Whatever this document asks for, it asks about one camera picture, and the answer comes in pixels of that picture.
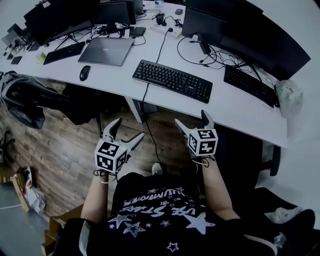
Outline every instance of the floor plank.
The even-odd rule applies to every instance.
[[[11,167],[14,170],[24,166],[34,169],[37,187],[46,194],[45,214],[54,216],[84,202],[95,170],[94,150],[100,138],[95,119],[83,125],[74,125],[60,111],[45,109],[44,114],[46,119],[43,128],[36,130],[16,121],[2,105],[0,132],[4,134],[6,130],[11,131],[15,138],[15,143],[9,148],[14,159]],[[131,112],[119,112],[111,116],[102,114],[102,127],[117,118],[122,118],[117,140],[128,140],[139,132],[145,132],[143,141],[131,153],[119,178],[130,172],[151,175],[151,167],[158,160],[146,124],[139,124]],[[184,138],[175,128],[175,118],[189,128],[201,125],[197,118],[164,108],[150,114],[148,123],[161,161],[169,172],[179,174],[193,169],[194,164],[190,160]],[[114,182],[109,186],[109,209],[116,185]]]

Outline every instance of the space bar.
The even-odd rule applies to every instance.
[[[153,84],[156,84],[156,85],[166,86],[166,83],[165,83],[165,82],[161,82],[161,81],[158,81],[158,80],[149,78],[149,77],[147,77],[146,80],[147,80],[148,82],[153,83]]]

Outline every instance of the white shoe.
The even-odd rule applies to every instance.
[[[155,174],[158,174],[158,175],[164,174],[164,171],[162,170],[161,165],[158,162],[155,162],[152,165],[152,175],[155,175]]]

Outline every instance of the desk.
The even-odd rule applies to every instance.
[[[156,9],[154,2],[146,1],[146,8]],[[176,15],[176,9],[185,10],[184,6],[165,3],[162,12],[166,16],[184,20],[182,15]],[[151,18],[155,13],[149,13],[146,17]],[[123,65],[108,66],[89,64],[91,70],[86,81],[80,81],[79,74],[84,63],[78,63],[80,56],[70,57],[48,65],[36,63],[36,55],[39,52],[48,53],[53,51],[60,42],[54,41],[49,47],[41,47],[38,51],[21,51],[18,56],[23,56],[18,65],[10,65],[11,60],[3,59],[0,62],[0,71],[16,71],[19,74],[62,81],[75,85],[94,88],[97,90],[124,96],[138,122],[142,122],[139,109],[135,100],[143,99],[147,84],[132,79],[140,60],[157,60],[161,44],[164,40],[165,31],[175,28],[172,18],[166,20],[167,26],[162,27],[163,32],[148,29],[156,23],[155,20],[141,20],[136,23],[137,27],[146,27],[144,34],[146,43],[132,46]],[[210,101],[208,104],[186,97],[184,95],[150,85],[145,97],[145,102],[185,113],[194,117],[201,117],[201,110],[207,111],[215,123],[240,131],[261,140],[267,141],[282,148],[287,148],[287,120],[283,119],[278,108],[267,107],[261,100],[250,94],[237,89],[223,81],[225,69],[215,70],[201,65],[195,65],[183,60],[177,52],[179,38],[167,35],[158,63],[166,65],[192,75],[201,77],[213,83]],[[68,40],[63,46],[72,44]],[[135,44],[143,43],[143,38],[137,38]],[[180,53],[190,61],[199,62],[206,56],[197,43],[189,43],[186,38],[179,45]]]

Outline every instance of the black keyboard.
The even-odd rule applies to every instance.
[[[267,103],[270,107],[274,107],[275,91],[253,76],[227,65],[225,67],[224,81],[257,97]]]
[[[204,103],[208,103],[210,99],[212,82],[151,61],[142,59],[132,78],[169,89]]]
[[[77,42],[59,50],[51,51],[46,56],[43,65],[80,55],[85,45],[86,42]]]

